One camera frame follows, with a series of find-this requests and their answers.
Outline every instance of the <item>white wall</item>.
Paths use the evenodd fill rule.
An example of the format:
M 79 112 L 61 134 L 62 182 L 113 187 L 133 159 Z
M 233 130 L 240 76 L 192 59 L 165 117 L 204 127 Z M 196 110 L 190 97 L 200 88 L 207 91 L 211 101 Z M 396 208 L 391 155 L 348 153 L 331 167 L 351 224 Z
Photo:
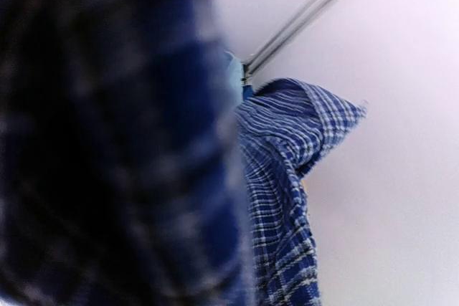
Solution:
M 217 0 L 248 57 L 304 0 Z M 325 306 L 459 305 L 459 0 L 339 0 L 258 77 L 369 102 L 308 179 Z

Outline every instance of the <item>plaid shirt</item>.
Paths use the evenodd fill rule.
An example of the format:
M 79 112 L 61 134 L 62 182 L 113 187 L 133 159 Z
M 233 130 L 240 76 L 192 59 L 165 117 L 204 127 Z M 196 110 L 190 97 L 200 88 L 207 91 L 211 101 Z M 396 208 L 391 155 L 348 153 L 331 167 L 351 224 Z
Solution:
M 0 289 L 28 305 L 251 305 L 209 0 L 0 0 Z
M 271 82 L 237 109 L 260 305 L 319 306 L 316 243 L 301 179 L 364 115 L 330 92 Z

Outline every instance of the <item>blue plaid fabric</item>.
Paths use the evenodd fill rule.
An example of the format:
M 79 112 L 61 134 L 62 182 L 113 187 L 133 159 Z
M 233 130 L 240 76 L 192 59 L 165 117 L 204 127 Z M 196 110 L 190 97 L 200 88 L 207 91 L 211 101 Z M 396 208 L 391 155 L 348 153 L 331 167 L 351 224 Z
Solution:
M 0 0 L 0 290 L 26 305 L 251 305 L 210 0 Z
M 301 179 L 363 115 L 295 80 L 271 82 L 238 107 L 259 305 L 321 305 Z

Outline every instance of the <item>plaid pattern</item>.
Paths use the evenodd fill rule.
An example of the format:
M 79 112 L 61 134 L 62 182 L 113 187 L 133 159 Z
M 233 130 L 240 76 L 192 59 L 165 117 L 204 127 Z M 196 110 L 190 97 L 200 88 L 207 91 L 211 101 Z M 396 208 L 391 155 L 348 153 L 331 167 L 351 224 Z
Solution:
M 210 1 L 0 4 L 0 290 L 27 305 L 251 305 Z
M 321 305 L 301 179 L 363 115 L 295 80 L 271 82 L 238 107 L 260 305 Z

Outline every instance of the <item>blue and white checkered cloth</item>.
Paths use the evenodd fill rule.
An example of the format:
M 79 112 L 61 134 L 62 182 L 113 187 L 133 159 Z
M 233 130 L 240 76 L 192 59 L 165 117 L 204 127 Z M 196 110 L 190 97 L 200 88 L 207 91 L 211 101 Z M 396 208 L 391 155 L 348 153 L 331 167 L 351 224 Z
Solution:
M 0 0 L 5 295 L 253 304 L 236 97 L 210 4 Z
M 237 109 L 259 305 L 319 306 L 316 244 L 301 179 L 364 116 L 313 85 L 271 82 Z

